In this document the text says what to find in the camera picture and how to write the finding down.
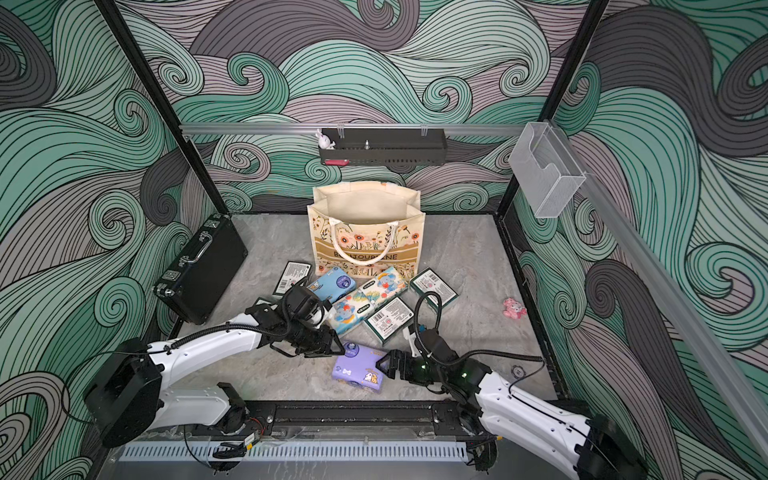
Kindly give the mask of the round sticker on table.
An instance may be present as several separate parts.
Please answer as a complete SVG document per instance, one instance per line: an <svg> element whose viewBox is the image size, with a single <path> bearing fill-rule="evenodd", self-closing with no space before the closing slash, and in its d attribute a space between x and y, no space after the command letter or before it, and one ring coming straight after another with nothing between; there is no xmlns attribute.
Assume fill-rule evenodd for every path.
<svg viewBox="0 0 768 480"><path fill-rule="evenodd" d="M511 368L511 373L515 380L524 378L526 376L526 370L521 365L513 365Z"/></svg>

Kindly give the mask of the pink toy figure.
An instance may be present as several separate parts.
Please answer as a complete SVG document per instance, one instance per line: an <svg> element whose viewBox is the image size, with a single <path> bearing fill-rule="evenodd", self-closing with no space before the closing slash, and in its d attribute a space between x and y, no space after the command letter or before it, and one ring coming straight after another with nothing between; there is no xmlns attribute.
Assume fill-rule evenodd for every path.
<svg viewBox="0 0 768 480"><path fill-rule="evenodd" d="M520 302L513 298L505 299L503 305L503 315L508 318L519 320L527 315L527 309Z"/></svg>

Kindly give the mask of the black briefcase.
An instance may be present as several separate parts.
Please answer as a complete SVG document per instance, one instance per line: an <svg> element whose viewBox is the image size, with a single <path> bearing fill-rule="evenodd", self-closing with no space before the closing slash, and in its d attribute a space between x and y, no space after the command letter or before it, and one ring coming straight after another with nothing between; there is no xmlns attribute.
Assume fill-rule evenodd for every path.
<svg viewBox="0 0 768 480"><path fill-rule="evenodd" d="M215 213L162 272L153 293L183 321L202 325L247 256L232 218Z"/></svg>

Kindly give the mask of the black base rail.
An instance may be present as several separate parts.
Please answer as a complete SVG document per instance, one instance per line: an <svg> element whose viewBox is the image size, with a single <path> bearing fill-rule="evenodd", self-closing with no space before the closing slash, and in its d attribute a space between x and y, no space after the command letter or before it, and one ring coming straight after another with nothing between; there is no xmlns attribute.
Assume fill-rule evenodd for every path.
<svg viewBox="0 0 768 480"><path fill-rule="evenodd" d="M245 404L269 433L293 427L408 427L456 439L491 436L453 400L247 400Z"/></svg>

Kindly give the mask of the black corner frame post right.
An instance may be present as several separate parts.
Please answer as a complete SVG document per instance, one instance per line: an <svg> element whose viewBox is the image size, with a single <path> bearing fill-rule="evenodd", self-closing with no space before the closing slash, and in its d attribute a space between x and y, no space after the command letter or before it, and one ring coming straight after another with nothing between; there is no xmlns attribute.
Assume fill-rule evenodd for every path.
<svg viewBox="0 0 768 480"><path fill-rule="evenodd" d="M547 96L539 121L553 120L566 90L573 80L578 65L587 51L599 22L601 21L609 0L592 0L588 3L585 14L579 24L576 35L572 39L564 57L563 66L555 79L554 85Z"/></svg>

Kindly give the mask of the black wall shelf tray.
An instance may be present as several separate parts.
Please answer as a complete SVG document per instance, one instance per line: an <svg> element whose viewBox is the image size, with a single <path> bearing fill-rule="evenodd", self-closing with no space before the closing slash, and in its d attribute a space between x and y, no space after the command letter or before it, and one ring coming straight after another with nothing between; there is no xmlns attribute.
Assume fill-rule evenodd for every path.
<svg viewBox="0 0 768 480"><path fill-rule="evenodd" d="M330 166L415 167L441 165L446 161L448 143L443 130L419 132L407 129L336 130L322 129L335 142L334 150L322 150L319 156Z"/></svg>

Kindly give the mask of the green tissue pack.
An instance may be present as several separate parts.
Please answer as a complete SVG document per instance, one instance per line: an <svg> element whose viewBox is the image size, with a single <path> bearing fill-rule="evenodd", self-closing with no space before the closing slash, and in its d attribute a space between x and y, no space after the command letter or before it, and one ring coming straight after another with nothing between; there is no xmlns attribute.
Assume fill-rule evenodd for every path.
<svg viewBox="0 0 768 480"><path fill-rule="evenodd" d="M302 261L288 261L273 290L275 296L285 294L293 285L306 278L312 271L312 264Z"/></svg>
<svg viewBox="0 0 768 480"><path fill-rule="evenodd" d="M432 268L427 268L418 273L411 279L410 284L419 295L427 292L436 293L440 297L443 307L451 305L459 297L457 291Z"/></svg>
<svg viewBox="0 0 768 480"><path fill-rule="evenodd" d="M385 345L413 319L414 311L400 298L379 308L365 324L381 345Z"/></svg>
<svg viewBox="0 0 768 480"><path fill-rule="evenodd" d="M268 306L275 306L276 305L275 301L273 301L271 299L266 299L266 298L263 298L263 297L258 297L256 302L252 306L257 306L257 305L261 305L261 304L266 304Z"/></svg>

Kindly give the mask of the aluminium wall rail right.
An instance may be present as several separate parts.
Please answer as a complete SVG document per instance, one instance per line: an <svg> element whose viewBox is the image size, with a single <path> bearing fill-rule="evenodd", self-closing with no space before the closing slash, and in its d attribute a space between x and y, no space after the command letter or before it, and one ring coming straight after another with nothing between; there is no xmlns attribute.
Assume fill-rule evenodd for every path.
<svg viewBox="0 0 768 480"><path fill-rule="evenodd" d="M631 258L639 276L672 321L735 414L742 429L761 455L767 453L767 403L734 354L767 340L767 264L736 244L729 234L719 242L695 248L688 243L697 223L699 187L679 187L683 199L675 211L629 221L612 191L587 165L587 157L559 127L553 129L556 145L565 151L568 166L584 177L581 187L605 225ZM741 272L752 285L751 303L732 314L713 309L715 298L729 295L730 286L720 275L727 267Z"/></svg>

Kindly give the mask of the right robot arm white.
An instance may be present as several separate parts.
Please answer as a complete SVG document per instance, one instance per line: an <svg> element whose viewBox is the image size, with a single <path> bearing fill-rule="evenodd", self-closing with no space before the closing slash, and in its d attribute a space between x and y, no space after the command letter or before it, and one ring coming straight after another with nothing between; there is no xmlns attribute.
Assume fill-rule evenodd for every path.
<svg viewBox="0 0 768 480"><path fill-rule="evenodd" d="M569 479L646 479L647 463L618 424L541 400L473 359L445 366L391 350L376 362L391 379L438 385L463 410L469 429L509 440Z"/></svg>

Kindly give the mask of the clear acrylic wall box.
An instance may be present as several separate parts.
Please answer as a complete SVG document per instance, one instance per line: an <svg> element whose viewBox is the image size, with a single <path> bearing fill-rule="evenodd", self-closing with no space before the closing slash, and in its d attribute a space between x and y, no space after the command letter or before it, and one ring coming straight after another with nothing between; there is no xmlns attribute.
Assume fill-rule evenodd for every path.
<svg viewBox="0 0 768 480"><path fill-rule="evenodd" d="M550 122L529 122L509 165L536 218L557 218L585 181L565 132Z"/></svg>

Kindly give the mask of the aluminium wall rail back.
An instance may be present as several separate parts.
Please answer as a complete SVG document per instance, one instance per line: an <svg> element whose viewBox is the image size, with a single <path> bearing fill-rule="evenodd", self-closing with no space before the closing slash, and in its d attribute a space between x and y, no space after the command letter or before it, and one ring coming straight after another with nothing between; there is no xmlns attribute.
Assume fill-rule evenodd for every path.
<svg viewBox="0 0 768 480"><path fill-rule="evenodd" d="M190 122L179 128L185 136L197 135L313 135L316 130L407 129L419 132L443 130L447 136L507 137L522 133L524 124L402 124L402 123L279 123L279 122Z"/></svg>

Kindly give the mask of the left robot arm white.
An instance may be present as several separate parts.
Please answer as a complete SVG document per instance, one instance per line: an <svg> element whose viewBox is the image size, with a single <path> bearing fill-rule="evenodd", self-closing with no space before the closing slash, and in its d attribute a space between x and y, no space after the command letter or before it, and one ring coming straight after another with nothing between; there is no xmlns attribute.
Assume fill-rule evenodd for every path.
<svg viewBox="0 0 768 480"><path fill-rule="evenodd" d="M175 385L220 360L282 341L307 358L345 352L329 326L286 320L265 304L185 337L123 342L84 393L102 446L115 448L147 431L173 426L207 426L225 435L241 432L251 415L233 385L220 382L202 390L178 390Z"/></svg>

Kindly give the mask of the purple tissue pack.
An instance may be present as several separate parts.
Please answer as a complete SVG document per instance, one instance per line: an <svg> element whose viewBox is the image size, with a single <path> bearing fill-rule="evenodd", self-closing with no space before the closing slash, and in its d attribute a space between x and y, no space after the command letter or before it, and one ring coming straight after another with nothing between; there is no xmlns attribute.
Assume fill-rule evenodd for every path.
<svg viewBox="0 0 768 480"><path fill-rule="evenodd" d="M336 359L331 378L358 388L379 392L384 374L376 367L385 353L353 342L344 344L343 356Z"/></svg>

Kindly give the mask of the elephant print tissue pack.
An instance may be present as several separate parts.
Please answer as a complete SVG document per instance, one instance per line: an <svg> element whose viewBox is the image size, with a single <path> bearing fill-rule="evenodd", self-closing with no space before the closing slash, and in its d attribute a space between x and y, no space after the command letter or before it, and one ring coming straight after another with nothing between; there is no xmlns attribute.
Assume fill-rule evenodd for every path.
<svg viewBox="0 0 768 480"><path fill-rule="evenodd" d="M399 297L407 288L406 279L398 270L390 267L336 301L326 323L339 336L343 336Z"/></svg>

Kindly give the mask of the black corner frame post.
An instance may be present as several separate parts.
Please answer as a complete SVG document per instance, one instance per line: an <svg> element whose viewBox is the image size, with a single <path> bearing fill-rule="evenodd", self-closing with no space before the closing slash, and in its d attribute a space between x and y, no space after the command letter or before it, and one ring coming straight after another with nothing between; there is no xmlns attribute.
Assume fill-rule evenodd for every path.
<svg viewBox="0 0 768 480"><path fill-rule="evenodd" d="M180 149L182 156L189 164L191 170L200 181L208 198L213 203L215 209L220 214L229 214L223 197L220 195L212 177L207 171L202 157L195 144L187 139L181 130L181 122L166 95L164 94L158 80L152 73L151 67L143 55L138 43L133 37L130 29L119 11L115 1L95 0L96 7L102 15L104 21L115 37L118 45L125 54L127 60L133 67L138 79L147 90L152 103L157 108L160 117L170 130L175 143Z"/></svg>
<svg viewBox="0 0 768 480"><path fill-rule="evenodd" d="M553 120L566 90L573 80L578 65L587 51L599 22L601 21L609 0L592 0L588 3L585 14L579 24L576 35L572 39L564 57L563 66L555 79L554 85L547 96L539 121Z"/></svg>

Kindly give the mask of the white rabbit figurine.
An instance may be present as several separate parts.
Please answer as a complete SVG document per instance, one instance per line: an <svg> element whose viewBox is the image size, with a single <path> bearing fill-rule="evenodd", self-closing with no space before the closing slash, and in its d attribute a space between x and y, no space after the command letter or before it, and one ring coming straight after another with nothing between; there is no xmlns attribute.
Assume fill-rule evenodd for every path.
<svg viewBox="0 0 768 480"><path fill-rule="evenodd" d="M315 137L317 139L318 147L322 150L334 150L335 142L330 139L329 136L323 133L321 129L315 131Z"/></svg>

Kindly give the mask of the floral canvas tote bag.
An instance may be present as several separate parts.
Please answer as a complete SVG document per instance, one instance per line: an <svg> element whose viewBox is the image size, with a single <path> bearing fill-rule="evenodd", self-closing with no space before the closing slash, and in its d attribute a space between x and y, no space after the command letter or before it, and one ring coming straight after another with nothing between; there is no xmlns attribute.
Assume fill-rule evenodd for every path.
<svg viewBox="0 0 768 480"><path fill-rule="evenodd" d="M333 267L355 279L390 267L406 280L417 275L426 223L420 191L376 181L316 187L307 214L317 276Z"/></svg>

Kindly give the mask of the black corner frame post left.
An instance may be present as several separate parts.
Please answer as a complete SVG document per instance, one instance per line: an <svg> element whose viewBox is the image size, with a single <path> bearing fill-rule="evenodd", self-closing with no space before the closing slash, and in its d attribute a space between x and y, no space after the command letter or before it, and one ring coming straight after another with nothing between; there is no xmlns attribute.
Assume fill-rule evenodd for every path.
<svg viewBox="0 0 768 480"><path fill-rule="evenodd" d="M180 149L182 156L189 164L191 170L200 181L208 198L213 203L215 209L220 214L229 214L223 197L220 195L212 177L207 171L202 157L195 144L187 139L181 130L181 122L166 95L164 94L158 80L152 73L151 67L143 55L138 43L133 37L130 29L119 11L115 1L95 0L96 7L102 15L104 21L115 37L118 45L125 54L127 60L133 67L138 79L147 90L152 103L157 108L160 117L170 130L175 143Z"/></svg>

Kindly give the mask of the blue dog tissue pack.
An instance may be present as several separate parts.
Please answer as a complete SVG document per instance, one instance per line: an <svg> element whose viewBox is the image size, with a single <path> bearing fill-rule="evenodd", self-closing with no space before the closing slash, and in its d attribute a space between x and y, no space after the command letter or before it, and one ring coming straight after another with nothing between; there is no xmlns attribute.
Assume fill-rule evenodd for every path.
<svg viewBox="0 0 768 480"><path fill-rule="evenodd" d="M355 280L335 266L308 286L321 301L335 303L356 289Z"/></svg>

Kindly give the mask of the aluminium wall rail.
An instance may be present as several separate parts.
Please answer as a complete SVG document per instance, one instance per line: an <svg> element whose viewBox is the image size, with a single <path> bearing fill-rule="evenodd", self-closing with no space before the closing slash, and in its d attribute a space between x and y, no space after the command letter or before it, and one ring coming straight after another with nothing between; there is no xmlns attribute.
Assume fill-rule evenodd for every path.
<svg viewBox="0 0 768 480"><path fill-rule="evenodd" d="M190 122L179 128L185 136L197 135L313 135L316 130L407 129L419 132L443 130L447 136L507 137L522 133L524 124L402 124L402 123L279 123L279 122Z"/></svg>
<svg viewBox="0 0 768 480"><path fill-rule="evenodd" d="M679 187L683 199L675 211L629 221L612 191L587 165L587 157L559 127L553 129L556 145L565 151L568 166L584 177L581 187L605 225L631 258L639 276L672 321L735 414L742 429L761 455L767 453L767 403L734 354L767 340L767 264L736 244L729 234L719 242L695 248L688 243L697 223L699 187ZM752 285L751 303L732 314L713 309L715 298L729 295L730 286L720 275L727 267L741 272Z"/></svg>

